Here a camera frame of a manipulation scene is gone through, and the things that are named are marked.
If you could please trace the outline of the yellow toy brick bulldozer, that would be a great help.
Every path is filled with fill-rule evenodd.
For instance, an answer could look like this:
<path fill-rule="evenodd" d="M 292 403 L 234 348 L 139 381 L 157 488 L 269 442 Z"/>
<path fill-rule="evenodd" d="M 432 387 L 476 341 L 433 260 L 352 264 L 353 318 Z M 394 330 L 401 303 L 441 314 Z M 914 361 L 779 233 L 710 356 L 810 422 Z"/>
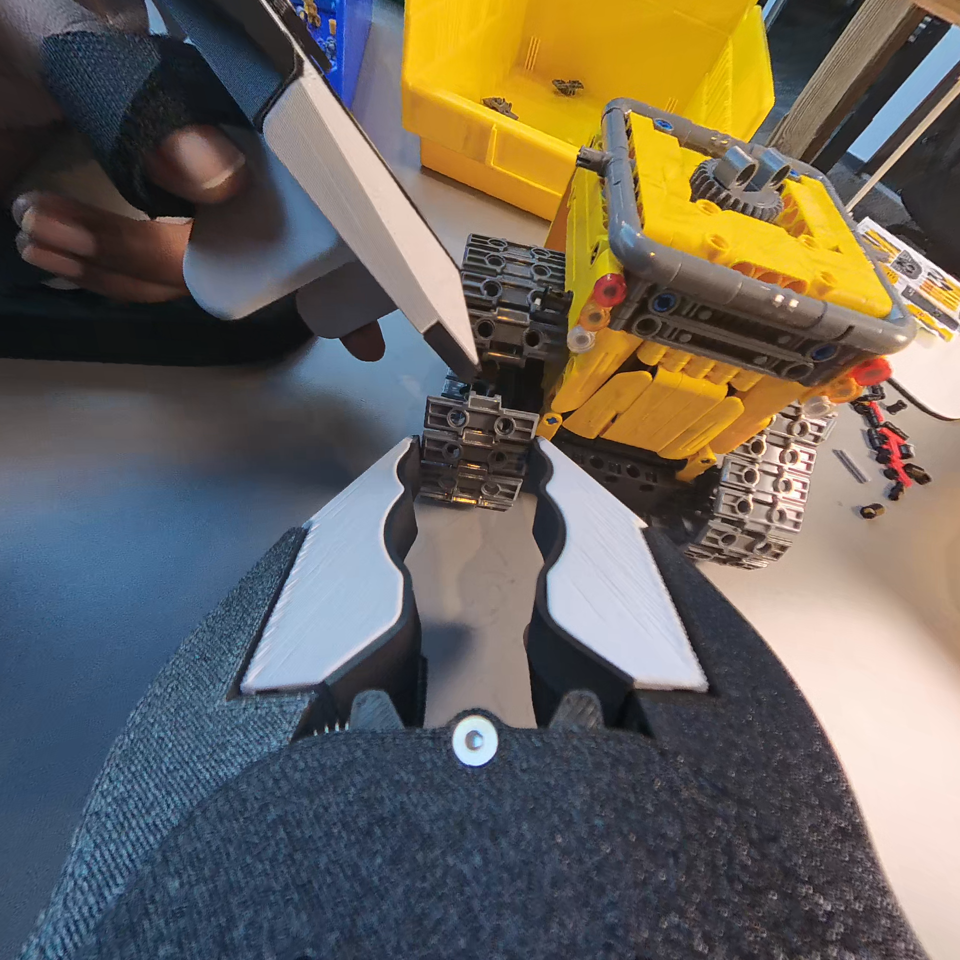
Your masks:
<path fill-rule="evenodd" d="M 882 382 L 915 339 L 809 165 L 620 98 L 577 166 L 539 433 L 642 519 L 701 517 L 724 457 L 796 402 Z"/>

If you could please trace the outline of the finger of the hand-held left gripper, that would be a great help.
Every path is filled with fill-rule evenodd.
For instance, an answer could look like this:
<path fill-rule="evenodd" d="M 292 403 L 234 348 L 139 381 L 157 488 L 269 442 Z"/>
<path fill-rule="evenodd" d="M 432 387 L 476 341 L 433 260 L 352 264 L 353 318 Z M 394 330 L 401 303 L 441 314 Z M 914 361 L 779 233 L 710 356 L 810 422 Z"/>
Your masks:
<path fill-rule="evenodd" d="M 283 90 L 263 136 L 435 353 L 459 378 L 477 377 L 459 268 L 317 69 Z"/>

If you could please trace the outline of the yellow storage bin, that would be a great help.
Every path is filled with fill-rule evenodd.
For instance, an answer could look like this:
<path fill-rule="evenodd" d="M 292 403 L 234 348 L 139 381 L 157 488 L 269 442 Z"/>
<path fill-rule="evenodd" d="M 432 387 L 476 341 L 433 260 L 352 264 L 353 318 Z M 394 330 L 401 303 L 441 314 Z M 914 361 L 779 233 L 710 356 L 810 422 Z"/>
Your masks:
<path fill-rule="evenodd" d="M 775 102 L 753 1 L 409 1 L 401 78 L 423 166 L 547 220 L 607 102 L 742 139 Z M 584 90 L 562 97 L 553 79 Z M 494 96 L 518 119 L 481 103 Z"/>

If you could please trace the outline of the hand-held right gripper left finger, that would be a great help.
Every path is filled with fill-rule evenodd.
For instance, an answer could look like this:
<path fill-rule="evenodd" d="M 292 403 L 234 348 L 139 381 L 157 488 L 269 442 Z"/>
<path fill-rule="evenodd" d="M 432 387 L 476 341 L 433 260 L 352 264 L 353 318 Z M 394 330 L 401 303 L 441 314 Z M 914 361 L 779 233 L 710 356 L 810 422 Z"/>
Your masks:
<path fill-rule="evenodd" d="M 241 693 L 332 686 L 419 634 L 405 560 L 418 534 L 420 453 L 403 438 L 305 523 Z"/>

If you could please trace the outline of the person's left hand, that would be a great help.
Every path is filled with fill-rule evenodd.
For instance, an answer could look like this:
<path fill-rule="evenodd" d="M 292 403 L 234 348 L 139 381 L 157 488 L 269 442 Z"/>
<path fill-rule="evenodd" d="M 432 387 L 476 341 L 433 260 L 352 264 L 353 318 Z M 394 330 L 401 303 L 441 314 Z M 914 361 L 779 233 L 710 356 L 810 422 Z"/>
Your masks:
<path fill-rule="evenodd" d="M 245 118 L 201 55 L 144 2 L 2 2 L 1 107 L 2 236 L 43 283 L 196 303 L 193 215 L 247 173 L 223 131 Z"/>

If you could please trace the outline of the pile of small brick pins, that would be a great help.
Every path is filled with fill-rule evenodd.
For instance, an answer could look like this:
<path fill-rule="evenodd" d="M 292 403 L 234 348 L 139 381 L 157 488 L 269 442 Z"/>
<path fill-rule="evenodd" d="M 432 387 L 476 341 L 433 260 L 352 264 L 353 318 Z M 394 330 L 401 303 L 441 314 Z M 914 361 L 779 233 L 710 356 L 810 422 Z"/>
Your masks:
<path fill-rule="evenodd" d="M 871 456 L 887 482 L 884 497 L 898 502 L 912 487 L 929 485 L 932 477 L 916 462 L 916 448 L 909 435 L 892 419 L 906 409 L 906 402 L 886 405 L 885 400 L 882 385 L 873 384 L 866 386 L 849 405 L 863 422 Z"/>

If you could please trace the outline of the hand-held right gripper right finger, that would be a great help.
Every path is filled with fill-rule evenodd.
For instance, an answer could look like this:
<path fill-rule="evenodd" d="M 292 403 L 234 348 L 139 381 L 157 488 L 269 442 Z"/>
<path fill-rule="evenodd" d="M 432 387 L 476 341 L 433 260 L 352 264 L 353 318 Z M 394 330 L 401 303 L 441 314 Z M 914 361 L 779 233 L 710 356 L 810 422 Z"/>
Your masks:
<path fill-rule="evenodd" d="M 534 473 L 536 609 L 548 632 L 627 690 L 706 692 L 645 522 L 545 438 Z"/>

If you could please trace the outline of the blue storage bin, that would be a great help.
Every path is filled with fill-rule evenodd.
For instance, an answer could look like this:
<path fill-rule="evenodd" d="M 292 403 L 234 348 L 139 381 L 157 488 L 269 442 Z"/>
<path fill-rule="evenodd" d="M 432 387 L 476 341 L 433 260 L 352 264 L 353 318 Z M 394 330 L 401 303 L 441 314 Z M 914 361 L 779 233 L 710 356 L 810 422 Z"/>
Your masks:
<path fill-rule="evenodd" d="M 326 77 L 350 109 L 354 102 L 371 22 L 372 1 L 292 1 L 311 37 L 323 49 Z"/>

